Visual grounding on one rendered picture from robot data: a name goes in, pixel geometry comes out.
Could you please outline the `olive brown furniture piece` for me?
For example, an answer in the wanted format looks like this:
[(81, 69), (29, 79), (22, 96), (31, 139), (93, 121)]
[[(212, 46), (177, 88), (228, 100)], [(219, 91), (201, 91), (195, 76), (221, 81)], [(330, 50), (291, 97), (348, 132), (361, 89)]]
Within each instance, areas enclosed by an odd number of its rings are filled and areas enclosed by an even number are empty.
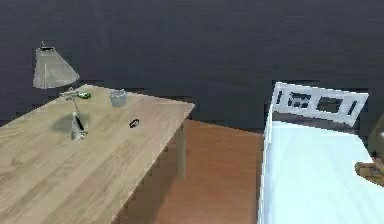
[(384, 113), (368, 138), (368, 152), (373, 157), (384, 159)]

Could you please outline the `grey desk lamp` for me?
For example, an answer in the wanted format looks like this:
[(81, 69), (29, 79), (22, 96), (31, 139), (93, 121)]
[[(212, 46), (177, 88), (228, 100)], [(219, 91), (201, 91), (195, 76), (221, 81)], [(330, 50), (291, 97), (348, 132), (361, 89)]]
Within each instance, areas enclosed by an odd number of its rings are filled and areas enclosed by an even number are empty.
[(75, 111), (72, 113), (71, 139), (84, 139), (88, 132), (82, 124), (80, 111), (76, 103), (79, 91), (74, 90), (72, 87), (72, 84), (79, 80), (80, 75), (53, 46), (46, 46), (44, 42), (41, 42), (41, 46), (35, 50), (35, 54), (36, 63), (33, 87), (38, 89), (53, 89), (69, 86), (67, 91), (60, 93), (60, 96), (67, 101), (72, 101), (75, 107)]

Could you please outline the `grey cup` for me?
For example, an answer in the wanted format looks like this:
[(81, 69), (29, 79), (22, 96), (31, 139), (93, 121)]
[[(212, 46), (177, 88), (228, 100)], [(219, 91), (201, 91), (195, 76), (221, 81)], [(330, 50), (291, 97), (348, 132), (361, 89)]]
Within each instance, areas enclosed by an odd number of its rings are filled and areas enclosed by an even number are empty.
[(126, 92), (123, 89), (112, 90), (109, 98), (113, 107), (122, 107), (126, 104)]

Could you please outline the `light wooden table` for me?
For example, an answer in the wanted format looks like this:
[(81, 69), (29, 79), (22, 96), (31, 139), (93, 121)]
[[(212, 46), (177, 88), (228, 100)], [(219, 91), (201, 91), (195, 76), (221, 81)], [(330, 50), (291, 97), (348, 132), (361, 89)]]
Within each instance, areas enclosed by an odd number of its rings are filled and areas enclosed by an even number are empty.
[(185, 139), (191, 103), (129, 93), (113, 107), (109, 89), (81, 89), (84, 139), (71, 139), (63, 98), (0, 127), (0, 224), (110, 224), (170, 140)]

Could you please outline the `white bed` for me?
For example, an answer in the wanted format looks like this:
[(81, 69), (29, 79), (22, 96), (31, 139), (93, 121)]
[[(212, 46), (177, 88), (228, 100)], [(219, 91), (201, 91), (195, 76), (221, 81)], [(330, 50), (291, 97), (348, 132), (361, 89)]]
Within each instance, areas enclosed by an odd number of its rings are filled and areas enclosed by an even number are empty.
[(384, 224), (384, 187), (355, 171), (372, 161), (348, 131), (367, 93), (278, 82), (264, 131), (257, 224)]

